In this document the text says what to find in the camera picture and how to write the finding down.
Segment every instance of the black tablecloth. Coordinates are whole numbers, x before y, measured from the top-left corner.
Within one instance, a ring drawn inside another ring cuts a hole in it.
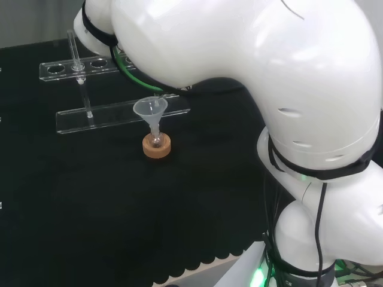
[[[172,152],[154,161],[144,122],[56,134],[80,91],[40,81],[39,64],[69,58],[65,40],[0,50],[0,286],[148,287],[262,239],[264,124],[246,91],[190,97],[163,118]],[[117,73],[87,86],[93,105],[151,95]]]

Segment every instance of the clear acrylic stand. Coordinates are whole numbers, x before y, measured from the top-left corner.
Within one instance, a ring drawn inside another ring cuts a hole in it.
[[[113,64],[112,59],[108,57],[96,56],[81,59],[72,30],[68,31],[68,41],[72,54],[71,60],[42,63],[39,67],[41,80],[53,81],[75,78],[80,88],[84,107],[57,112],[57,132],[60,134],[74,133],[142,121],[143,119],[133,111],[136,100],[102,106],[91,105],[87,94],[86,76],[118,72],[118,69]],[[121,58],[129,70],[135,69],[124,54],[121,55]],[[165,95],[165,98],[168,101],[168,108],[163,114],[164,117],[189,112],[189,105],[184,98],[175,94]]]

